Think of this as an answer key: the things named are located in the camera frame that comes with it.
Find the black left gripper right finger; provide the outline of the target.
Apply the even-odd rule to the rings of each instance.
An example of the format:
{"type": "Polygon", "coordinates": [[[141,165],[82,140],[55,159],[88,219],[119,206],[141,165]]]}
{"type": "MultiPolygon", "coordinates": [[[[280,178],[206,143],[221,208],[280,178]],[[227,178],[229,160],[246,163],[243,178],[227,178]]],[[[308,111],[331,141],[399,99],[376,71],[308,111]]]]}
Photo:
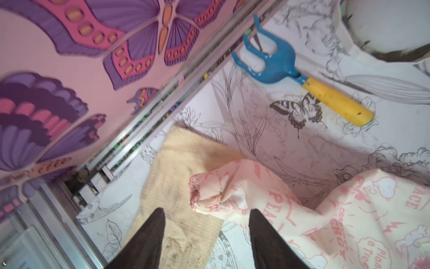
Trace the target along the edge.
{"type": "Polygon", "coordinates": [[[250,212],[249,233],[257,269],[308,268],[257,209],[250,212]]]}

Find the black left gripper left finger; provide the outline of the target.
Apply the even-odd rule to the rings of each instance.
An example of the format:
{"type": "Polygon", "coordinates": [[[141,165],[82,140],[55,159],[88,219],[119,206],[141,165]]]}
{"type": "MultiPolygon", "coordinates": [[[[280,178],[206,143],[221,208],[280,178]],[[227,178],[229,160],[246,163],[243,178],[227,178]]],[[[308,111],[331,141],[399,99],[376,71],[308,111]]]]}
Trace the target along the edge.
{"type": "Polygon", "coordinates": [[[107,269],[157,269],[166,226],[164,210],[156,208],[107,269]]]}

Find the pink printed hooded jacket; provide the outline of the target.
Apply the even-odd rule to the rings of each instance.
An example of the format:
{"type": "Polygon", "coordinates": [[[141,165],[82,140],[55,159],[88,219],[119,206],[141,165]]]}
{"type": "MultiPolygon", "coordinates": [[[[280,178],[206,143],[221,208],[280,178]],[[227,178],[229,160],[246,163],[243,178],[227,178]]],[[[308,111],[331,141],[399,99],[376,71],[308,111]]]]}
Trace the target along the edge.
{"type": "Polygon", "coordinates": [[[317,269],[427,269],[430,189],[379,169],[330,192],[314,210],[262,164],[230,162],[189,181],[193,211],[249,229],[259,210],[317,269]]]}

